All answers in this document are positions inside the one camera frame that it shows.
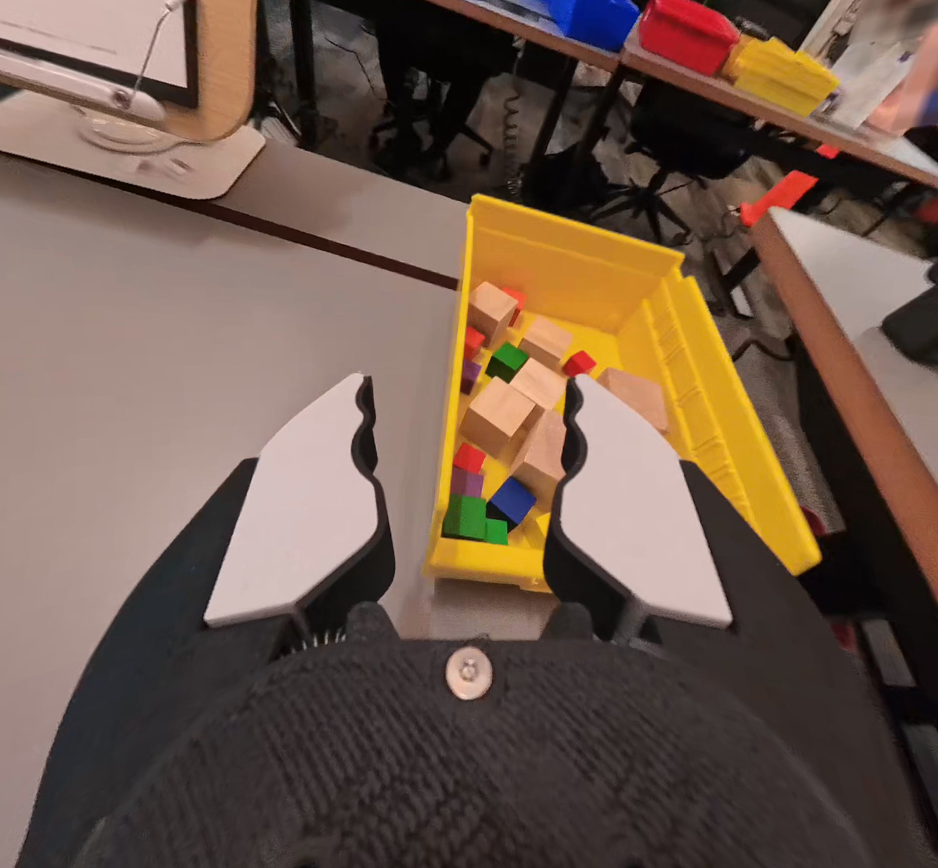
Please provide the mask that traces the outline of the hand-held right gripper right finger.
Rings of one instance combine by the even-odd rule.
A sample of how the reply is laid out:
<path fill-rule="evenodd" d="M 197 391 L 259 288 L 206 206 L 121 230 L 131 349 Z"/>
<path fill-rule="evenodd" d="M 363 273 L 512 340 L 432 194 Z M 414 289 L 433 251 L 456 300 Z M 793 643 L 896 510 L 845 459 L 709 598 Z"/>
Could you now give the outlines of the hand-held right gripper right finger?
<path fill-rule="evenodd" d="M 651 617 L 729 629 L 733 613 L 684 462 L 588 375 L 568 382 L 545 578 L 582 606 L 593 637 L 629 640 Z"/>

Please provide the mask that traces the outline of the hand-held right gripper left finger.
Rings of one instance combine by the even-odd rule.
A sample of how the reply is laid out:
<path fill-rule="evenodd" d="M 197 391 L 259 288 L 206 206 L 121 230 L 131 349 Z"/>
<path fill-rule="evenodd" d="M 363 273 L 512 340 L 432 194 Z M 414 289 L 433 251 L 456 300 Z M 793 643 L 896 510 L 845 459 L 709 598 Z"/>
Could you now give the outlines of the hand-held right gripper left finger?
<path fill-rule="evenodd" d="M 338 632 L 378 602 L 395 552 L 371 378 L 354 372 L 283 426 L 256 460 L 205 607 L 213 629 L 273 617 L 308 635 Z"/>

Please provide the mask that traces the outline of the pile of wooden cubes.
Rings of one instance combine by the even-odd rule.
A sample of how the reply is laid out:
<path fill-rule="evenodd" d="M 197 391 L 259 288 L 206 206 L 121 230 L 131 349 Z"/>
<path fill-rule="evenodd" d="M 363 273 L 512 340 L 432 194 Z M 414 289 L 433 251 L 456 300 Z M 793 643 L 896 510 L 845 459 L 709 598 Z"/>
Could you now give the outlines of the pile of wooden cubes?
<path fill-rule="evenodd" d="M 607 331 L 531 310 L 517 289 L 484 281 L 468 296 L 449 503 L 442 536 L 490 546 L 541 540 L 562 476 L 568 381 L 583 375 L 669 431 L 661 377 Z"/>

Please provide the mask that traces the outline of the yellow plastic box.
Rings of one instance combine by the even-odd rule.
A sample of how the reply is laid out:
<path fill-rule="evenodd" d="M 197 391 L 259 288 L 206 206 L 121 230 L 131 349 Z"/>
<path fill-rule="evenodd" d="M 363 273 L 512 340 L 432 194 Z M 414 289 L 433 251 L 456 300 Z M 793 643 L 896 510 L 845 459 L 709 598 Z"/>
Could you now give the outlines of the yellow plastic box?
<path fill-rule="evenodd" d="M 471 399 L 461 392 L 467 304 L 482 283 L 525 295 L 520 325 L 508 333 L 513 343 L 546 318 L 571 333 L 565 357 L 584 350 L 598 372 L 616 366 L 658 382 L 674 450 L 701 468 L 792 574 L 819 564 L 820 546 L 703 294 L 683 275 L 683 254 L 480 194 L 466 220 L 426 577 L 550 591 L 535 529 L 522 525 L 505 546 L 442 536 Z"/>

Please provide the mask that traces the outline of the grey table with wooden edge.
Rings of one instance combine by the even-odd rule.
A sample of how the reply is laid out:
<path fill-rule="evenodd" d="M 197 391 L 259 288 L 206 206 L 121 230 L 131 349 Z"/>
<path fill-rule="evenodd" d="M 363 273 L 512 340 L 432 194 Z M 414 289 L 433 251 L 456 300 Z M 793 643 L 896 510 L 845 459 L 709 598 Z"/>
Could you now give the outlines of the grey table with wooden edge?
<path fill-rule="evenodd" d="M 778 208 L 748 237 L 936 595 L 936 369 L 904 357 L 881 331 L 930 287 L 925 261 Z"/>

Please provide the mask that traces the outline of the orange plastic clamp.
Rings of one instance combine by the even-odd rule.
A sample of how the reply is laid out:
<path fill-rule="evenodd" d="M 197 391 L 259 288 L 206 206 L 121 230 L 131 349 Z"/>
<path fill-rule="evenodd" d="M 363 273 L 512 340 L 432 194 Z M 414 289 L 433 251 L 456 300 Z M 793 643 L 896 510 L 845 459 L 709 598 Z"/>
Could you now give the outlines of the orange plastic clamp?
<path fill-rule="evenodd" d="M 817 178 L 801 171 L 791 171 L 776 182 L 765 194 L 752 203 L 742 203 L 739 208 L 741 224 L 752 228 L 773 207 L 790 210 L 804 194 L 817 183 Z"/>

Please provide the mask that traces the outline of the black office chair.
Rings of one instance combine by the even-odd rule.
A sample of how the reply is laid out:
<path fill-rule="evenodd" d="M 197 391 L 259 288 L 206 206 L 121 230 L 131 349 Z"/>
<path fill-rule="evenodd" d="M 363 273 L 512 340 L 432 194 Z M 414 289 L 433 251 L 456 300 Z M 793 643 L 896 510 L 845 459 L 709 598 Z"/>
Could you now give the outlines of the black office chair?
<path fill-rule="evenodd" d="M 665 200 L 665 183 L 682 175 L 686 185 L 694 183 L 705 190 L 709 182 L 727 178 L 750 157 L 743 135 L 754 124 L 754 118 L 738 110 L 658 79 L 647 80 L 632 108 L 624 151 L 627 156 L 639 153 L 651 159 L 657 169 L 644 186 L 614 185 L 587 221 L 630 212 L 647 221 L 652 242 L 665 244 L 661 227 L 665 220 L 679 231 L 669 245 L 687 245 L 692 230 Z"/>

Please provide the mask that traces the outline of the stack of yellow bins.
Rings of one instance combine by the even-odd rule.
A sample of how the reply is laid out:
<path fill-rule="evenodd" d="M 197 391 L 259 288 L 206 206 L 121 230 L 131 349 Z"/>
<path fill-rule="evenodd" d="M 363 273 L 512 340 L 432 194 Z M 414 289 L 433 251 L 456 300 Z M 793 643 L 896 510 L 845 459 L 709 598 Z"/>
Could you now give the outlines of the stack of yellow bins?
<path fill-rule="evenodd" d="M 839 78 L 803 51 L 777 38 L 741 35 L 721 75 L 733 86 L 800 117 L 820 108 L 838 89 Z"/>

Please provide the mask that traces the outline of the curved wooden panel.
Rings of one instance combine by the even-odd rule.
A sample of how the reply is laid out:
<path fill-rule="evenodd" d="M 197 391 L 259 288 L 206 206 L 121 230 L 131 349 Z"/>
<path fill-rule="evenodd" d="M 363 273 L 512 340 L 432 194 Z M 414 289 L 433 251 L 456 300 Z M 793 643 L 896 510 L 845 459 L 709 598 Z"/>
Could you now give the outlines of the curved wooden panel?
<path fill-rule="evenodd" d="M 255 80 L 257 0 L 198 0 L 199 105 L 167 104 L 165 130 L 208 142 L 244 124 Z"/>

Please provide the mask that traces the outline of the red plastic bin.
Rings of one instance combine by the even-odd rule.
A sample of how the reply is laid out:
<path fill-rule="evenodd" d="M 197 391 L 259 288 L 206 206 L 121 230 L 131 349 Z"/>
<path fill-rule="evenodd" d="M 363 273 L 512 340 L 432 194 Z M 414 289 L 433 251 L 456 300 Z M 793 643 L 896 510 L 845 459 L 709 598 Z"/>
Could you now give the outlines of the red plastic bin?
<path fill-rule="evenodd" d="M 647 52 L 705 77 L 715 77 L 741 33 L 720 12 L 695 0 L 648 0 L 638 25 Z"/>

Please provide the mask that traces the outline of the white gooseneck lamp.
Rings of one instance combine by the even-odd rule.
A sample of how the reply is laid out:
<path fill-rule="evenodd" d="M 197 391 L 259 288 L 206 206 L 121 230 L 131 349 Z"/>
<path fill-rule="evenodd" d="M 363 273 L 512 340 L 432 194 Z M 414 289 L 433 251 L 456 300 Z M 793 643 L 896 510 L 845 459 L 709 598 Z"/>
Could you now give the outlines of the white gooseneck lamp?
<path fill-rule="evenodd" d="M 191 1 L 193 0 L 165 1 L 148 43 L 144 60 L 132 85 L 128 88 L 115 88 L 113 91 L 112 100 L 119 110 L 136 111 L 137 97 L 141 93 L 143 81 L 165 22 Z M 93 113 L 82 107 L 77 107 L 75 110 L 80 115 L 78 134 L 81 139 L 103 150 L 147 156 L 162 153 L 189 142 L 179 135 L 160 130 L 152 124 L 138 124 L 113 115 Z"/>

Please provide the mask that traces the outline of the long grey table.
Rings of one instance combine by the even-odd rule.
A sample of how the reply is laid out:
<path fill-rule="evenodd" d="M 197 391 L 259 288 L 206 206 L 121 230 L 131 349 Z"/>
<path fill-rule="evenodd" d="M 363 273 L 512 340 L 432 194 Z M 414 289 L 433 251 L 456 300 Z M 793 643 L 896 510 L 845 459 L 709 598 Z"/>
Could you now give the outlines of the long grey table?
<path fill-rule="evenodd" d="M 837 148 L 903 179 L 933 189 L 937 186 L 936 163 L 906 139 L 883 135 L 868 128 L 846 129 L 817 116 L 797 117 L 788 110 L 734 88 L 720 77 L 705 77 L 646 51 L 635 33 L 628 36 L 619 52 L 610 53 L 562 34 L 554 21 L 543 15 L 544 7 L 539 0 L 424 1 L 496 30 L 507 31 L 524 41 L 535 42 L 609 74 L 632 71 L 649 75 L 756 120 Z"/>

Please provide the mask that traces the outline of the white flat base plate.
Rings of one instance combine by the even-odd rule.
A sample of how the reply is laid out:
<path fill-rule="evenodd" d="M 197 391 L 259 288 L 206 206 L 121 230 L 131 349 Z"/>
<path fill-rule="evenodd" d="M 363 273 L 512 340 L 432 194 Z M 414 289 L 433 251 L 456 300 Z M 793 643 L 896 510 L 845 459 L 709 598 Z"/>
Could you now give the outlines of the white flat base plate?
<path fill-rule="evenodd" d="M 2 152 L 186 200 L 226 194 L 264 144 L 248 125 L 202 142 L 25 90 L 1 103 Z"/>

